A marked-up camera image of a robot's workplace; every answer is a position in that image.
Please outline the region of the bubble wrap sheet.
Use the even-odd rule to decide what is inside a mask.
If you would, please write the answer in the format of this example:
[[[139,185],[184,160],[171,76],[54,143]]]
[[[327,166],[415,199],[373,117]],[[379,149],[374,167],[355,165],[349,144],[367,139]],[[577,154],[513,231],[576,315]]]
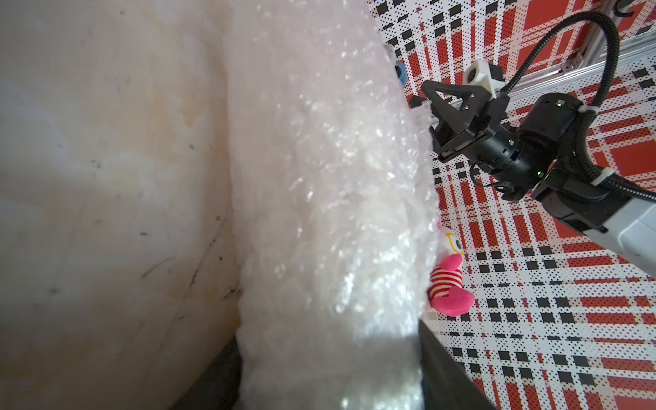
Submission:
[[[364,1],[234,1],[225,38],[246,409],[420,409],[429,112]]]

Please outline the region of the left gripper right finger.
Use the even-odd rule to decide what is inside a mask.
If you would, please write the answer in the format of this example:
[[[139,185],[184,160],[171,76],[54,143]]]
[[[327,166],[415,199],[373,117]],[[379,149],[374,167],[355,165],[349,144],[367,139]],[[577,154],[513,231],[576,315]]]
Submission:
[[[425,409],[496,409],[423,320],[419,337]]]

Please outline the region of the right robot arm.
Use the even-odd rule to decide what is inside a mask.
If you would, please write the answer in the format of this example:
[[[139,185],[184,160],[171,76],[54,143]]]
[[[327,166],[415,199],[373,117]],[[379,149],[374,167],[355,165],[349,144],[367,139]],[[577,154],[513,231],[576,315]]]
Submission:
[[[559,32],[579,22],[596,24],[606,39],[593,100],[550,92],[537,99],[519,126],[504,126],[512,91],[531,64]],[[493,178],[503,200],[531,196],[565,226],[654,274],[654,193],[595,164],[587,149],[589,128],[613,83],[619,55],[613,20],[599,11],[583,11],[544,35],[510,80],[504,80],[499,66],[479,61],[460,85],[423,82],[410,104],[429,107],[437,118],[430,135],[439,161],[466,157]]]

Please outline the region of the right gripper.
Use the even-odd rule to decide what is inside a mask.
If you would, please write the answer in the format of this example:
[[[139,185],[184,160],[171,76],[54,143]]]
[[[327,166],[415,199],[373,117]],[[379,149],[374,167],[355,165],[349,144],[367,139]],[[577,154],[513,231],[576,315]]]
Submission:
[[[423,97],[412,95],[411,109],[430,104],[439,119],[430,131],[433,152],[441,162],[464,155],[488,174],[527,174],[526,152],[519,138],[502,126],[509,95],[493,98],[481,85],[422,83]]]

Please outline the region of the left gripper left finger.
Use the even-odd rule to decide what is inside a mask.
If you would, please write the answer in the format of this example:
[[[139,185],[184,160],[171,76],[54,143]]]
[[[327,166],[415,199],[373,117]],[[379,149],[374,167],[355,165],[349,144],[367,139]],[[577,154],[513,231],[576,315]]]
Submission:
[[[236,409],[243,360],[232,338],[171,409]]]

